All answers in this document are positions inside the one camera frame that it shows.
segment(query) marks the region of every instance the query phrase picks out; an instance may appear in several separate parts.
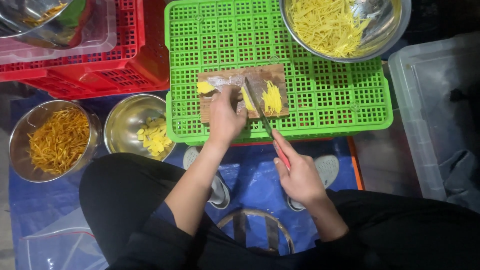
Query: knife blade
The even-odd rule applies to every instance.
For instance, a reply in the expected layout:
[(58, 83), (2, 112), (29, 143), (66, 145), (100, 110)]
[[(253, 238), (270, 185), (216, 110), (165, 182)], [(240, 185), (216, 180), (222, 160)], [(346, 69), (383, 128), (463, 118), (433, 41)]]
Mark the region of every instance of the knife blade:
[(255, 92), (253, 91), (253, 87), (248, 81), (247, 77), (245, 77), (245, 88), (247, 88), (247, 92), (250, 95), (250, 99), (253, 101), (253, 105), (255, 106), (255, 109), (257, 110), (258, 114), (260, 115), (260, 120), (262, 121), (262, 124), (264, 125), (265, 131), (267, 131), (268, 135), (272, 138), (272, 140), (275, 140), (273, 138), (272, 134), (272, 126), (270, 125), (270, 122), (268, 121), (267, 117), (265, 116), (264, 112), (262, 111), (262, 107), (260, 107), (260, 101), (258, 100), (257, 96), (255, 95)]
[(258, 114), (260, 115), (260, 120), (262, 121), (262, 124), (264, 125), (265, 131), (267, 131), (268, 135), (273, 140), (273, 147), (275, 148), (276, 154), (278, 155), (280, 160), (282, 160), (282, 162), (285, 164), (287, 169), (290, 171), (290, 161), (288, 160), (287, 156), (282, 151), (282, 149), (278, 146), (278, 143), (276, 142), (275, 138), (273, 137), (272, 126), (270, 126), (270, 122), (268, 121), (267, 117), (265, 116), (264, 112), (262, 111), (262, 107), (260, 107), (260, 101), (257, 99), (257, 96), (255, 95), (255, 92), (253, 91), (253, 87), (252, 87), (252, 85), (250, 85), (250, 82), (248, 81), (247, 77), (245, 77), (245, 88), (247, 88), (247, 92), (250, 95), (250, 99), (253, 101), (253, 105), (255, 106), (255, 109), (257, 110)]

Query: left hand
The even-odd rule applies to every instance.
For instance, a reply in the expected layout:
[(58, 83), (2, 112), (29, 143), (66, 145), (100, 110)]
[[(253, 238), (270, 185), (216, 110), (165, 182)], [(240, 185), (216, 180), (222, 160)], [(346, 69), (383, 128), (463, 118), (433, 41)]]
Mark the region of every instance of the left hand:
[(239, 114), (236, 113), (239, 91), (238, 86), (224, 86), (222, 92), (214, 94), (210, 102), (210, 137), (208, 141), (224, 147), (225, 150), (240, 134), (247, 122), (248, 111), (246, 108), (243, 108)]

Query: forearm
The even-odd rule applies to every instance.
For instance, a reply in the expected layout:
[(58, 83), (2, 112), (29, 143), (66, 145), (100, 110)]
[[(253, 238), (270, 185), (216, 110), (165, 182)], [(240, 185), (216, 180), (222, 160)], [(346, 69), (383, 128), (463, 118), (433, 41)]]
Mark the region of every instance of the forearm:
[(199, 156), (165, 198), (177, 227), (190, 235), (197, 232), (210, 197), (212, 180), (227, 148), (207, 141)]
[(305, 208), (312, 216), (322, 242), (333, 241), (347, 234), (348, 226), (328, 197), (305, 205)]

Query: shoe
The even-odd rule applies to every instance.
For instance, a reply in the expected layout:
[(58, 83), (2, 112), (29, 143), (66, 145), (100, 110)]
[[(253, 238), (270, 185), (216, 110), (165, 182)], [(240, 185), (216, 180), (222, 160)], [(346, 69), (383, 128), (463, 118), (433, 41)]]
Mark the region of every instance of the shoe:
[[(199, 154), (200, 152), (197, 147), (188, 147), (183, 156), (183, 168), (188, 169)], [(212, 195), (207, 202), (217, 209), (225, 209), (230, 204), (230, 191), (218, 172), (214, 176), (212, 182)]]
[[(338, 159), (334, 155), (325, 155), (318, 157), (313, 162), (315, 163), (318, 175), (324, 184), (324, 188), (327, 189), (335, 181), (338, 175), (340, 169)], [(292, 200), (290, 197), (287, 197), (287, 204), (294, 211), (302, 211), (305, 209), (301, 203)]]

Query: stainless steel bowl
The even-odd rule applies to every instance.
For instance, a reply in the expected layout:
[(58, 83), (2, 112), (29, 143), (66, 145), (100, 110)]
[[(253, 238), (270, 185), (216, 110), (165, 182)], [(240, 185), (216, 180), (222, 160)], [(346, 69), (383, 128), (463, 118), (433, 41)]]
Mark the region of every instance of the stainless steel bowl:
[(355, 0), (352, 10), (361, 19), (372, 19), (363, 31), (360, 41), (360, 56), (349, 58), (331, 57), (310, 48), (295, 33), (292, 28), (291, 15), (287, 13), (292, 0), (279, 0), (282, 19), (293, 38), (306, 50), (314, 55), (336, 62), (360, 62), (372, 59), (390, 49), (407, 29), (412, 10), (411, 0)]
[[(41, 169), (35, 169), (30, 159), (30, 144), (28, 133), (36, 131), (41, 127), (52, 114), (67, 107), (79, 108), (86, 116), (90, 126), (90, 137), (85, 152), (78, 161), (64, 174), (51, 174), (43, 172)], [(42, 103), (31, 109), (20, 118), (13, 128), (10, 136), (10, 161), (15, 172), (25, 180), (31, 182), (48, 182), (62, 176), (72, 174), (88, 164), (96, 153), (98, 145), (101, 143), (102, 125), (98, 117), (88, 109), (85, 109), (77, 103), (66, 100), (52, 100)]]
[[(105, 121), (103, 138), (108, 152), (133, 153), (140, 156), (156, 159), (137, 139), (137, 131), (145, 124), (147, 117), (158, 118), (165, 116), (166, 102), (151, 94), (138, 94), (120, 101), (110, 111)], [(173, 149), (162, 160), (165, 160)]]
[[(47, 11), (66, 3), (58, 13), (38, 26), (24, 22), (38, 20)], [(71, 49), (82, 42), (82, 30), (92, 16), (95, 0), (0, 0), (0, 38), (42, 48)]]

